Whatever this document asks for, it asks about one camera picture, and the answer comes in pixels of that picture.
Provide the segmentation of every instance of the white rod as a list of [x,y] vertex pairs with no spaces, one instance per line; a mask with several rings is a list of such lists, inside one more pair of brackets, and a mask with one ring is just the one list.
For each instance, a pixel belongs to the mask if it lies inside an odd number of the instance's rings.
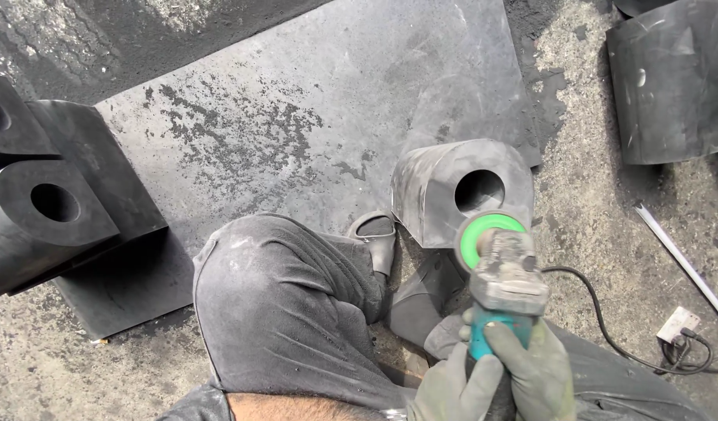
[[660,226],[660,224],[657,223],[655,218],[653,218],[652,214],[650,214],[650,211],[647,210],[646,207],[644,207],[642,204],[635,205],[634,210],[637,211],[637,214],[639,214],[642,219],[644,219],[644,222],[647,223],[647,226],[650,227],[650,229],[657,235],[657,237],[660,239],[660,241],[663,243],[665,248],[668,249],[668,251],[671,252],[673,257],[676,258],[678,263],[681,265],[683,270],[686,271],[686,273],[689,274],[689,277],[692,281],[696,284],[696,286],[699,287],[701,290],[701,293],[704,294],[704,296],[709,300],[710,303],[712,303],[712,307],[717,310],[718,313],[718,299],[717,296],[715,296],[715,293],[712,292],[711,289],[707,286],[707,283],[704,282],[704,279],[701,279],[701,276],[696,273],[694,268],[691,266],[688,260],[686,260],[685,257],[683,257],[683,254],[681,251],[676,247],[675,244],[673,244],[673,241],[671,240],[671,237],[668,236],[668,234],[665,234],[665,231],[663,231],[663,228]]

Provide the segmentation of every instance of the concrete ground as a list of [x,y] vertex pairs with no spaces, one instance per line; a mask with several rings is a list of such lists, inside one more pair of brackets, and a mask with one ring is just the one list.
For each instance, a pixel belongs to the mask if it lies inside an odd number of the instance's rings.
[[[715,312],[631,208],[644,200],[718,294],[718,154],[665,166],[621,164],[603,46],[604,31],[617,15],[606,10],[564,0],[542,30],[519,33],[516,40],[521,60],[534,48],[535,70],[550,75],[563,69],[566,82],[556,92],[566,111],[545,119],[563,125],[545,145],[535,174],[533,232],[541,264],[585,272],[608,329],[640,357],[659,360],[654,334],[676,306],[701,317],[699,330],[718,352]],[[532,78],[536,101],[547,101],[539,93],[554,83]],[[401,251],[395,268],[402,278],[423,252],[407,234],[401,235]],[[548,275],[547,282],[553,291],[548,317],[607,346],[579,281]],[[106,345],[91,345],[52,285],[1,297],[0,421],[153,418],[207,377],[192,315],[189,308],[176,311]],[[382,326],[373,329],[378,350],[385,351],[379,358],[400,364],[408,353]],[[668,380],[718,419],[718,375]]]

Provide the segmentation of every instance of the power cord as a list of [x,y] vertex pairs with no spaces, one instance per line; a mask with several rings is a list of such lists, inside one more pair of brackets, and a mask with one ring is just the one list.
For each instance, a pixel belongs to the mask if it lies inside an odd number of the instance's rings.
[[[598,302],[597,294],[595,293],[595,288],[593,288],[590,281],[588,281],[587,276],[585,276],[577,269],[567,266],[551,266],[541,269],[541,273],[549,272],[568,272],[575,275],[577,278],[579,278],[580,281],[582,281],[583,284],[585,284],[585,286],[588,288],[588,293],[590,293],[590,297],[592,298],[593,306],[595,307],[595,315],[597,317],[597,324],[600,327],[600,331],[602,332],[603,337],[606,338],[608,345],[611,345],[611,347],[613,347],[616,352],[618,352],[625,358],[633,359],[637,363],[653,368],[655,374],[658,375],[695,375],[701,372],[718,374],[718,368],[710,368],[712,363],[718,361],[718,357],[715,358],[715,354],[712,351],[712,347],[709,345],[709,342],[705,338],[701,337],[698,333],[687,328],[683,328],[681,330],[681,334],[684,338],[686,338],[686,340],[681,346],[680,351],[669,350],[666,349],[667,347],[661,346],[661,350],[663,351],[663,357],[668,362],[669,366],[666,366],[665,364],[663,364],[663,366],[656,366],[653,363],[649,363],[648,361],[644,361],[644,359],[636,357],[634,354],[623,349],[616,342],[614,342],[613,338],[611,338],[611,336],[608,334],[608,330],[606,329],[606,322],[603,320],[603,312],[600,310],[600,303]],[[705,359],[701,365],[683,362],[683,359],[686,358],[686,356],[691,352],[691,340],[695,340],[701,343],[707,349],[707,359]]]

